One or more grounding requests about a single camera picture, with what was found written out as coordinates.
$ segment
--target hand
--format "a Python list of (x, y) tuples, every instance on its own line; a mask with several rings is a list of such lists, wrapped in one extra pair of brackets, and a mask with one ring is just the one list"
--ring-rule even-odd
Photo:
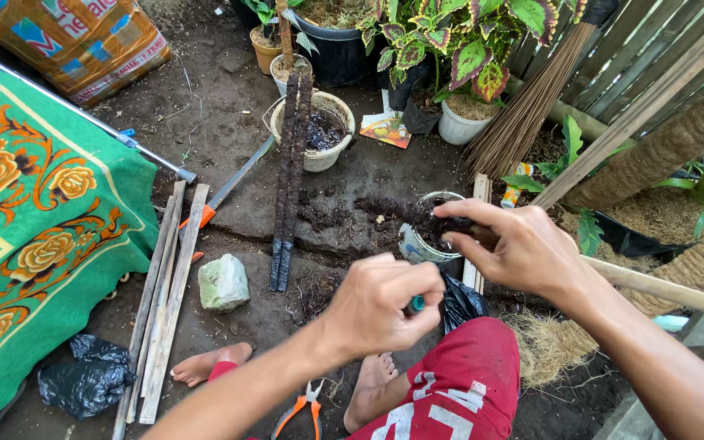
[(445, 233), (451, 243), (485, 278), (540, 295), (559, 308), (571, 303), (568, 292), (584, 292), (601, 275), (584, 263), (577, 245), (540, 207), (501, 209), (466, 199), (435, 207), (437, 217), (467, 217), (489, 226), (501, 239), (494, 252), (463, 233)]
[[(404, 316), (401, 309), (415, 295), (423, 296), (425, 308)], [(317, 321), (344, 359), (405, 350), (439, 324), (443, 298), (444, 281), (433, 263), (411, 265), (380, 254), (352, 264)]]

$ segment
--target yellow pot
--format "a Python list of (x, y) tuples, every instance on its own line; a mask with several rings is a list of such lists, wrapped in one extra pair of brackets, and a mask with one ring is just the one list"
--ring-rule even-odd
[(249, 32), (249, 38), (252, 41), (252, 46), (254, 46), (254, 52), (257, 53), (257, 63), (260, 65), (260, 70), (262, 70), (262, 73), (270, 75), (271, 62), (275, 57), (279, 56), (282, 53), (282, 48), (267, 48), (258, 45), (254, 42), (254, 38), (252, 38), (252, 34), (254, 32), (260, 32), (260, 27), (257, 26), (252, 29), (251, 32)]

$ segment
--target dirt ground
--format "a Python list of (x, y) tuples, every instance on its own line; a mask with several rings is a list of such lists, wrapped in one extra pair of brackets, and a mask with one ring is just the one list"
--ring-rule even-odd
[[(176, 56), (97, 106), (93, 114), (114, 128), (133, 128), (143, 145), (197, 172), (198, 182), (210, 185), (213, 193), (268, 137), (260, 117), (279, 98), (279, 93), (271, 77), (260, 73), (249, 43), (249, 30), (242, 28), (229, 4), (210, 0), (144, 0), (142, 6), (167, 37)], [(213, 12), (218, 6), (224, 10), (223, 15)], [(381, 95), (373, 78), (354, 87), (325, 91), (343, 99), (356, 121), (363, 114), (382, 110)], [(296, 231), (297, 251), (288, 291), (271, 293), (267, 285), (278, 172), (276, 155), (271, 151), (240, 182), (211, 225), (200, 231), (197, 250), (206, 254), (193, 266), (189, 277), (170, 365), (190, 355), (240, 341), (251, 343), (256, 348), (255, 356), (278, 345), (297, 331), (297, 323), (306, 319), (301, 297), (308, 286), (333, 285), (328, 284), (328, 279), (343, 276), (349, 263), (359, 257), (382, 251), (397, 254), (400, 224), (392, 219), (377, 223), (376, 216), (354, 208), (354, 199), (381, 189), (402, 196), (438, 189), (471, 196), (461, 154), (461, 149), (445, 144), (436, 134), (416, 136), (407, 150), (360, 138), (327, 172), (305, 175)], [(166, 204), (172, 182), (169, 173), (158, 171), (152, 196), (155, 206)], [(193, 191), (189, 190), (184, 205), (187, 210), (192, 196)], [(230, 314), (216, 315), (200, 306), (196, 268), (225, 253), (236, 255), (246, 267), (251, 301)], [(445, 269), (450, 275), (460, 276), (460, 261), (448, 266)], [(100, 302), (92, 311), (84, 331), (127, 346), (132, 331), (129, 324), (139, 304), (143, 279), (143, 275), (135, 274), (127, 283), (120, 284), (114, 299)], [(523, 297), (501, 286), (486, 286), (485, 294), (493, 315), (514, 312), (524, 305), (549, 307), (538, 298)], [(413, 349), (395, 353), (397, 368), (406, 370), (440, 338), (437, 329)], [(23, 396), (0, 424), (0, 440), (83, 440), (111, 434), (115, 406), (76, 422), (61, 410), (41, 403), (36, 372), (44, 365), (70, 361), (70, 350), (65, 344), (35, 365)], [(343, 411), (359, 368), (360, 362), (356, 361), (325, 375), (341, 382), (332, 399), (327, 395), (320, 398), (329, 439), (347, 435)], [(598, 354), (588, 366), (572, 371), (554, 387), (525, 393), (520, 399), (511, 438), (592, 438), (629, 388), (615, 366)], [(269, 437), (276, 420), (293, 404), (298, 393), (296, 389), (246, 435)], [(160, 414), (188, 394), (186, 386), (165, 380)], [(134, 423), (128, 427), (126, 438), (137, 438), (147, 428)], [(282, 436), (306, 438), (310, 429), (308, 412), (301, 412)]]

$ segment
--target bare foot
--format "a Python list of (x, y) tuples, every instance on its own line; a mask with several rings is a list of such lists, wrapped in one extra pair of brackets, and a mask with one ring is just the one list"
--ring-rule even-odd
[(386, 398), (387, 384), (396, 377), (398, 370), (390, 353), (368, 355), (363, 359), (357, 385), (344, 414), (344, 427), (350, 434), (384, 414), (383, 411), (392, 409), (379, 407), (382, 406), (383, 400), (390, 400)]
[(251, 345), (241, 342), (184, 359), (170, 370), (170, 375), (174, 381), (186, 382), (190, 387), (194, 387), (208, 380), (208, 376), (210, 376), (210, 372), (216, 363), (229, 361), (241, 365), (249, 360), (251, 356)]

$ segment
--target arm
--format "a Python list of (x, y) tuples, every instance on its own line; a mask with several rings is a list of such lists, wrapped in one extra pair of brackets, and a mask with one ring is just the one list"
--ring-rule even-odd
[[(405, 317), (414, 295), (425, 309)], [(435, 265), (382, 254), (360, 260), (328, 309), (278, 347), (192, 393), (143, 438), (233, 439), (309, 379), (350, 359), (403, 350), (439, 323), (444, 282)]]
[(664, 435), (704, 439), (704, 362), (585, 264), (541, 208), (502, 210), (462, 200), (434, 214), (492, 227), (502, 238), (494, 252), (461, 233), (443, 238), (487, 279), (540, 295), (580, 324), (620, 367)]

